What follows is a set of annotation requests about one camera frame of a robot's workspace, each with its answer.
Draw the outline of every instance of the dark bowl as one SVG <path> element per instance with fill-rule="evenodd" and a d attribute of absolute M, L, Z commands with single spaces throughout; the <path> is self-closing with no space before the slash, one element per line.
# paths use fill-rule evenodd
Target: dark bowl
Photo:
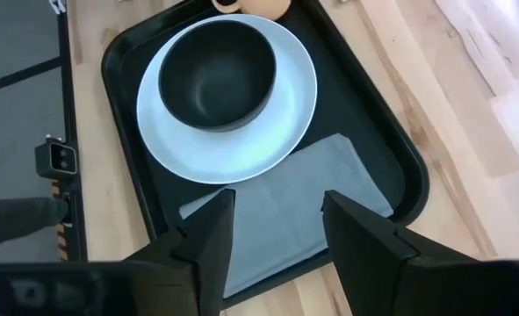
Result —
<path fill-rule="evenodd" d="M 168 51 L 159 89 L 176 119 L 227 131 L 261 112 L 275 73 L 275 54 L 259 31 L 241 22 L 214 21 L 187 32 Z"/>

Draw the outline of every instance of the mug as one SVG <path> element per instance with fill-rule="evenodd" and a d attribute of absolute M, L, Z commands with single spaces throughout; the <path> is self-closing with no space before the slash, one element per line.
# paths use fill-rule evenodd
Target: mug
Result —
<path fill-rule="evenodd" d="M 219 4 L 218 0 L 212 1 L 216 10 L 222 13 L 234 13 L 241 10 L 242 13 L 270 20 L 282 17 L 291 5 L 291 0 L 236 0 L 234 4 L 230 5 Z"/>

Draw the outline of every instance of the folded napkin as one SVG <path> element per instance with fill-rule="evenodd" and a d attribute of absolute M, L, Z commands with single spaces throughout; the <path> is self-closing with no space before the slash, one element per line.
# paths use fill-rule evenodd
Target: folded napkin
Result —
<path fill-rule="evenodd" d="M 321 218 L 326 190 L 337 190 L 384 217 L 393 213 L 350 140 L 341 134 L 227 187 L 235 190 L 235 207 L 224 298 L 328 247 Z M 216 193 L 182 206 L 181 216 L 187 218 Z"/>

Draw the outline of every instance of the wood grain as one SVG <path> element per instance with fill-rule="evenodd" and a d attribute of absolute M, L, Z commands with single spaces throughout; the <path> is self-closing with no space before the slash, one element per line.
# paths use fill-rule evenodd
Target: wood grain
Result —
<path fill-rule="evenodd" d="M 99 74 L 105 47 L 175 1 L 70 0 L 91 260 L 148 243 Z M 422 153 L 429 201 L 410 228 L 473 257 L 519 258 L 519 0 L 321 0 Z M 223 312 L 350 315 L 330 264 Z"/>

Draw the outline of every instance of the gray floor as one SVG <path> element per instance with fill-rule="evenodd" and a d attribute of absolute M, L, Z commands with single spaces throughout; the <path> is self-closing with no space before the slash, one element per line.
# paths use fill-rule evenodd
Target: gray floor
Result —
<path fill-rule="evenodd" d="M 0 77 L 58 56 L 56 16 L 46 0 L 0 0 Z M 64 134 L 60 70 L 0 90 L 0 198 L 50 197 L 34 147 Z M 58 260 L 55 228 L 0 244 L 0 262 Z"/>

